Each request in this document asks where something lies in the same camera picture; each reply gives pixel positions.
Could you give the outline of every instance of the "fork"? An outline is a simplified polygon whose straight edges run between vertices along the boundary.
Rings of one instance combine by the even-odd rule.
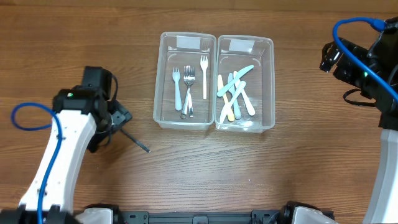
[[[187,85],[187,95],[185,96],[184,106],[181,112],[181,118],[185,119],[189,110],[189,117],[193,117],[191,86],[195,81],[195,67],[184,66],[184,83]]]
[[[203,99],[207,99],[207,82],[206,82],[206,70],[209,66],[209,61],[207,61],[207,56],[200,56],[200,67],[203,71]]]
[[[173,68],[173,81],[175,83],[175,109],[177,111],[181,110],[181,95],[180,95],[180,69]]]

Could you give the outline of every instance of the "white fork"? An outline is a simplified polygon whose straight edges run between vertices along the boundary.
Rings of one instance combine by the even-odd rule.
[[[181,95],[180,95],[180,69],[178,68],[173,68],[173,80],[175,83],[175,109],[177,111],[180,111],[182,106],[181,106]]]
[[[203,71],[203,99],[207,99],[207,82],[206,82],[206,70],[209,66],[209,61],[207,61],[207,56],[200,56],[200,67]]]

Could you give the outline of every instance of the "white label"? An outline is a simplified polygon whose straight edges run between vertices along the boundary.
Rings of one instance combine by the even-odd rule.
[[[177,36],[177,47],[188,49],[200,49],[200,37]]]
[[[254,40],[236,40],[232,39],[229,44],[229,51],[251,52],[254,46]]]

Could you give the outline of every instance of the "wooden table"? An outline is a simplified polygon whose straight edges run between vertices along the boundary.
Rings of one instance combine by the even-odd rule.
[[[364,217],[379,162],[379,112],[348,105],[351,88],[319,70],[333,24],[348,12],[0,7],[0,207],[16,208],[39,166],[49,132],[24,132],[9,120],[25,101],[52,105],[61,88],[81,81],[85,65],[119,79],[120,102],[133,114],[126,129],[147,154],[118,133],[86,153],[75,209],[116,203],[149,212],[279,209],[297,200],[335,211],[341,223]],[[393,14],[366,14],[390,18]],[[276,125],[263,134],[160,129],[152,119],[161,33],[203,32],[268,37],[275,46]],[[369,26],[341,36],[364,47]],[[48,123],[42,111],[18,116]]]

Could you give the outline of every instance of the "white knife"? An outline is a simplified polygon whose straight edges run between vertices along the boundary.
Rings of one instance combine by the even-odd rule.
[[[242,76],[244,74],[246,74],[248,71],[252,70],[253,68],[254,68],[254,65],[249,65],[249,66],[247,66],[245,68],[240,69],[240,71],[238,71],[238,73],[236,74],[236,77],[230,83],[225,85],[222,89],[218,90],[217,96],[218,97],[222,97],[229,90],[229,88],[231,88],[231,86],[234,85],[234,83],[238,79],[242,78]]]
[[[240,80],[238,80],[235,83],[235,86],[238,87]],[[254,111],[253,105],[251,104],[249,97],[247,96],[246,92],[243,90],[242,91],[242,97],[244,100],[244,104],[246,105],[246,109],[248,110],[248,113],[250,116],[254,116],[256,114],[256,112]]]
[[[224,123],[225,117],[228,114],[228,111],[231,109],[232,104],[235,102],[239,94],[241,94],[243,88],[246,86],[245,81],[241,81],[241,83],[236,88],[235,94],[232,96],[231,101],[224,105],[223,109],[221,110],[220,114],[220,124]]]
[[[233,75],[232,75],[232,73],[229,73],[229,75],[228,75],[228,82],[231,82],[232,79],[233,79]],[[234,94],[235,94],[235,86],[232,85],[231,88],[229,88],[228,91],[229,91],[232,95],[234,95]],[[241,114],[241,110],[239,109],[238,101],[235,100],[235,102],[233,103],[233,105],[234,105],[235,119],[241,119],[242,114]]]

